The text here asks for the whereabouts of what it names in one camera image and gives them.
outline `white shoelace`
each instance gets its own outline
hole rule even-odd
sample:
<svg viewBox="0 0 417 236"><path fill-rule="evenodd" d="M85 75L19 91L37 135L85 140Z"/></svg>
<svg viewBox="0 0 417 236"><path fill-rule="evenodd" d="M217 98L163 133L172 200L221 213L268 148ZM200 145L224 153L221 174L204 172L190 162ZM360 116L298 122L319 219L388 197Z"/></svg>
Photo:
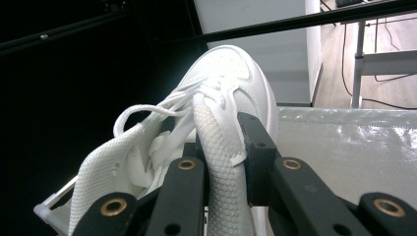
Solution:
<svg viewBox="0 0 417 236"><path fill-rule="evenodd" d="M232 163L233 158L242 159L242 156L236 157L236 155L246 156L246 153L230 152L228 146L230 142L221 135L221 128L205 103L205 99L209 98L218 107L224 109L226 104L220 92L219 80L224 80L224 78L201 77L180 85L157 106L131 106L117 118L113 133L115 137L121 135L127 119L135 112L159 113L161 122L168 116L179 117L172 133L158 136L156 139L160 139L159 145L149 149L149 157L155 169L196 128L202 140L210 178L208 235L239 235L241 233L239 223L242 217L239 215L239 206L242 203L240 202L239 205L238 193L241 190L238 189L236 179L241 175L236 176L236 170L233 170L235 164ZM142 173L136 176L149 178L145 169L137 171ZM143 187L149 187L149 181Z"/></svg>

